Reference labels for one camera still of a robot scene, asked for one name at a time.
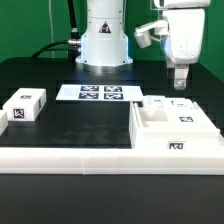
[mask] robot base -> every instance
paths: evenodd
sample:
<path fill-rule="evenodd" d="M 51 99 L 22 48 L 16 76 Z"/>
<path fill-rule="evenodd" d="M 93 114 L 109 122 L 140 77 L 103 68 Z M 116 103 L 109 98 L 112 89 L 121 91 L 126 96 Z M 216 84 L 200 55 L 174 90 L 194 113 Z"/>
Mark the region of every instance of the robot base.
<path fill-rule="evenodd" d="M 133 68 L 133 60 L 129 59 L 129 63 L 118 65 L 118 66 L 98 66 L 98 65 L 89 65 L 82 62 L 79 62 L 76 59 L 76 68 L 82 69 L 94 73 L 119 73 L 122 71 L 130 71 Z"/>

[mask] black label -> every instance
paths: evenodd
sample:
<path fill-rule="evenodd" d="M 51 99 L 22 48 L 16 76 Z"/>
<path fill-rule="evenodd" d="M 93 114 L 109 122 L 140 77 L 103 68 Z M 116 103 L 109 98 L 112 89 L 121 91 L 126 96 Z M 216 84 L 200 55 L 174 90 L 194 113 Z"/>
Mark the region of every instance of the black label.
<path fill-rule="evenodd" d="M 194 122 L 192 117 L 180 117 L 181 122 Z"/>
<path fill-rule="evenodd" d="M 169 142 L 169 149 L 184 149 L 184 142 Z"/>
<path fill-rule="evenodd" d="M 105 100 L 123 100 L 123 94 L 122 93 L 104 93 L 104 99 Z"/>
<path fill-rule="evenodd" d="M 121 86 L 104 86 L 104 92 L 122 92 Z"/>
<path fill-rule="evenodd" d="M 24 119 L 25 118 L 24 109 L 13 109 L 13 115 L 15 119 Z"/>
<path fill-rule="evenodd" d="M 103 24 L 103 26 L 101 27 L 99 33 L 111 33 L 110 28 L 109 28 L 109 26 L 108 26 L 106 21 Z"/>
<path fill-rule="evenodd" d="M 30 99 L 32 96 L 30 96 L 30 95 L 22 95 L 20 98 L 21 99 L 24 99 L 24 100 L 28 100 L 28 99 Z"/>
<path fill-rule="evenodd" d="M 40 108 L 41 108 L 41 100 L 39 99 L 39 110 L 40 110 Z"/>
<path fill-rule="evenodd" d="M 79 99 L 96 100 L 99 98 L 99 93 L 80 93 Z"/>
<path fill-rule="evenodd" d="M 99 86 L 81 86 L 83 92 L 98 92 Z"/>

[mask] black marker square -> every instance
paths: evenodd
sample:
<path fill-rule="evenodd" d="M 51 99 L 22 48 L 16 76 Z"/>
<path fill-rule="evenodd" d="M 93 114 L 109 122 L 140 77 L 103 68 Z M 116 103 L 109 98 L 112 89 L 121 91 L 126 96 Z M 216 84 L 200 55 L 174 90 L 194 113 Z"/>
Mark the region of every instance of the black marker square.
<path fill-rule="evenodd" d="M 104 99 L 105 100 L 123 100 L 123 94 L 122 93 L 104 93 Z"/>
<path fill-rule="evenodd" d="M 82 92 L 98 92 L 99 86 L 81 86 Z"/>
<path fill-rule="evenodd" d="M 86 99 L 86 100 L 96 100 L 99 98 L 99 93 L 80 93 L 79 99 Z"/>

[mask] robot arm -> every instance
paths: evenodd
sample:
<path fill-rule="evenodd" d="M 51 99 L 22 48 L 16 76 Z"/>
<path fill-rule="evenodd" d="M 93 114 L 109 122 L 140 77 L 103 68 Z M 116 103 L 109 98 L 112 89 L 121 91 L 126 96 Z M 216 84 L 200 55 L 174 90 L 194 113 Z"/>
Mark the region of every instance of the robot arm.
<path fill-rule="evenodd" d="M 140 47 L 151 45 L 148 30 L 162 36 L 161 49 L 166 55 L 168 76 L 174 78 L 174 88 L 186 88 L 189 64 L 200 56 L 205 13 L 200 7 L 209 6 L 210 0 L 154 0 L 162 11 L 160 20 L 136 28 L 135 37 Z"/>

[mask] white platform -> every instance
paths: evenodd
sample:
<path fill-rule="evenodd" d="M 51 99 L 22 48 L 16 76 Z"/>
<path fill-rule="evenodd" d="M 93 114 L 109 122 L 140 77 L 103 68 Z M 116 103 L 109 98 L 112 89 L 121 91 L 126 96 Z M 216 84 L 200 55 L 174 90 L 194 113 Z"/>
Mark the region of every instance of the white platform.
<path fill-rule="evenodd" d="M 161 96 L 147 96 L 143 104 L 140 117 L 130 116 L 140 131 L 131 136 L 133 149 L 2 147 L 0 173 L 224 175 L 224 139 L 197 104 Z M 169 147 L 170 142 L 184 144 Z"/>

